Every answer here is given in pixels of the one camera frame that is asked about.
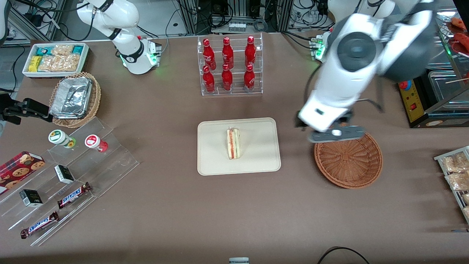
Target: red cookie box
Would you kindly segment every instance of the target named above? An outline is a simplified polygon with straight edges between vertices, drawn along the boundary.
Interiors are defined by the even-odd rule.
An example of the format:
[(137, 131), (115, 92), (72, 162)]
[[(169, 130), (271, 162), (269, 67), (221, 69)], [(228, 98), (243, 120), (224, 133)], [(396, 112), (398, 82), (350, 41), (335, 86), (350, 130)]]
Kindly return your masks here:
[(45, 165), (41, 156), (23, 151), (0, 166), (0, 195)]

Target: red glass bottle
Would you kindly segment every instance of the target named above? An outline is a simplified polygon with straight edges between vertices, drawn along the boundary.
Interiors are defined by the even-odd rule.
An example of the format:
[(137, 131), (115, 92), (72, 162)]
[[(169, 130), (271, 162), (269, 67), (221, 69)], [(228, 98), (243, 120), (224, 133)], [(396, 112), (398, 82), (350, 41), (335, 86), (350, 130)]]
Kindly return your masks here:
[(208, 39), (204, 39), (202, 41), (204, 45), (204, 61), (211, 70), (215, 70), (217, 68), (217, 63), (215, 62), (215, 53), (213, 52), (212, 47), (210, 46), (210, 41)]
[(202, 79), (204, 79), (204, 85), (207, 93), (214, 93), (215, 92), (215, 79), (213, 78), (213, 74), (210, 72), (210, 68), (207, 65), (203, 67), (204, 75), (202, 75)]
[(254, 37), (248, 37), (248, 44), (244, 50), (244, 56), (246, 57), (245, 64), (246, 67), (251, 63), (254, 65), (256, 63), (256, 46), (254, 46)]
[(256, 75), (252, 71), (252, 64), (249, 64), (246, 67), (246, 72), (244, 73), (244, 91), (250, 93), (254, 90), (254, 78)]
[(223, 63), (228, 64), (228, 67), (232, 69), (235, 66), (235, 57), (233, 55), (233, 48), (230, 44), (230, 38), (223, 38), (223, 50), (221, 51), (223, 55)]
[(223, 65), (221, 78), (223, 79), (223, 89), (225, 89), (225, 91), (231, 91), (233, 88), (233, 74), (231, 73), (230, 67), (227, 63)]

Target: beige tray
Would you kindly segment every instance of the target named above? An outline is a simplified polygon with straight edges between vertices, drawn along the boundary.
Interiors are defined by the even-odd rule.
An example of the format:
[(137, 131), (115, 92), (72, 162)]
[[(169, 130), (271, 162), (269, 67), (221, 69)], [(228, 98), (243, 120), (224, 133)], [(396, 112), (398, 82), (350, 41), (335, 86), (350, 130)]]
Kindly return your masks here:
[[(95, 117), (96, 113), (98, 112), (99, 100), (101, 100), (101, 87), (99, 87), (99, 83), (96, 81), (93, 75), (86, 73), (86, 72), (72, 74), (70, 76), (65, 77), (65, 79), (78, 78), (78, 77), (87, 77), (93, 81), (93, 87), (91, 88), (91, 95), (90, 95), (90, 103), (88, 104), (88, 113), (82, 119), (58, 119), (54, 117), (52, 122), (56, 125), (65, 126), (68, 128), (77, 128), (88, 123), (90, 120), (92, 120), (93, 117)], [(52, 103), (54, 102), (55, 94), (57, 93), (58, 87), (59, 87), (59, 83), (57, 83), (54, 91), (52, 92), (51, 99), (49, 100), (49, 107), (51, 107)]]
[[(228, 158), (229, 128), (240, 130), (239, 159)], [(208, 121), (199, 124), (197, 171), (201, 175), (278, 171), (280, 166), (277, 125), (272, 118)]]

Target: brown tablecloth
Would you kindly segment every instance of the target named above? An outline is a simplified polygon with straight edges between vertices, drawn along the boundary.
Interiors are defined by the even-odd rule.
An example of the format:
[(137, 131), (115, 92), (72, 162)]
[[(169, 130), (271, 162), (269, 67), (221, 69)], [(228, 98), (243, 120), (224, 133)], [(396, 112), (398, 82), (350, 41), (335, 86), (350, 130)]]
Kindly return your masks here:
[[(161, 67), (141, 76), (122, 66), (111, 42), (89, 42), (98, 117), (141, 164), (40, 247), (0, 218), (0, 263), (315, 263), (332, 246), (374, 264), (467, 262), (469, 234), (449, 232), (467, 226), (432, 157), (469, 145), (468, 129), (409, 129), (399, 91), (385, 82), (386, 113), (362, 102), (354, 119), (380, 145), (383, 172), (365, 189), (336, 187), (318, 171), (307, 132), (293, 127), (315, 62), (280, 34), (264, 34), (264, 43), (261, 97), (203, 98), (197, 38), (171, 39)], [(24, 78), (18, 98), (48, 103), (56, 83)], [(373, 82), (362, 97), (374, 95)], [(256, 117), (277, 122), (281, 169), (199, 175), (197, 125)], [(52, 147), (55, 128), (35, 118), (8, 124), (0, 163)], [(359, 263), (352, 253), (331, 255), (323, 263)]]

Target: acrylic bottle rack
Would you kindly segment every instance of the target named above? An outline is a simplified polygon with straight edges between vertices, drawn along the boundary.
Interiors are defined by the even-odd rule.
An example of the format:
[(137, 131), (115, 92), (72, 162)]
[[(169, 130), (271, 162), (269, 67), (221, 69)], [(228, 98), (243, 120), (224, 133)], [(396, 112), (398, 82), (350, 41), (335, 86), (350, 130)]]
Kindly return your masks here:
[[(246, 94), (260, 94), (264, 90), (264, 80), (263, 80), (263, 55), (262, 51), (264, 49), (262, 34), (233, 34), (227, 35), (230, 38), (231, 47), (233, 48), (234, 53), (234, 68), (231, 69), (233, 74), (233, 88), (231, 91), (225, 91), (223, 89), (223, 82), (221, 79), (221, 73), (223, 72), (223, 57), (221, 51), (223, 49), (223, 38), (225, 36), (220, 35), (210, 35), (205, 37), (199, 37), (197, 39), (197, 56), (199, 63), (199, 75), (200, 75), (200, 87), (203, 96), (216, 96), (216, 95), (246, 95)], [(244, 50), (248, 42), (248, 36), (254, 37), (254, 45), (256, 46), (256, 62), (254, 64), (254, 74), (256, 75), (254, 79), (254, 89), (252, 92), (247, 93), (244, 90), (244, 73), (246, 72), (246, 65), (244, 63)], [(204, 80), (202, 75), (204, 74), (202, 67), (205, 65), (204, 61), (204, 46), (202, 45), (203, 39), (210, 40), (210, 46), (215, 52), (215, 62), (217, 63), (217, 68), (212, 71), (213, 77), (215, 78), (215, 92), (207, 93), (207, 90), (204, 86)]]
[[(49, 224), (24, 239), (25, 244), (39, 246), (137, 167), (139, 162), (118, 142), (111, 131), (109, 126), (95, 117), (70, 134), (76, 139), (76, 145), (73, 148), (67, 149), (56, 145), (44, 152), (41, 156), (46, 162), (45, 166), (0, 196), (2, 226), (17, 233), (20, 240), (22, 229), (30, 227), (57, 211), (60, 217), (59, 222)], [(86, 147), (84, 141), (90, 134), (98, 135), (106, 141), (109, 145), (107, 151), (101, 153)], [(59, 181), (54, 170), (58, 164), (70, 169), (75, 178), (72, 184)], [(85, 182), (89, 182), (92, 190), (68, 206), (59, 209), (57, 201), (78, 189)], [(19, 195), (22, 189), (37, 190), (43, 204), (37, 208), (26, 207)]]

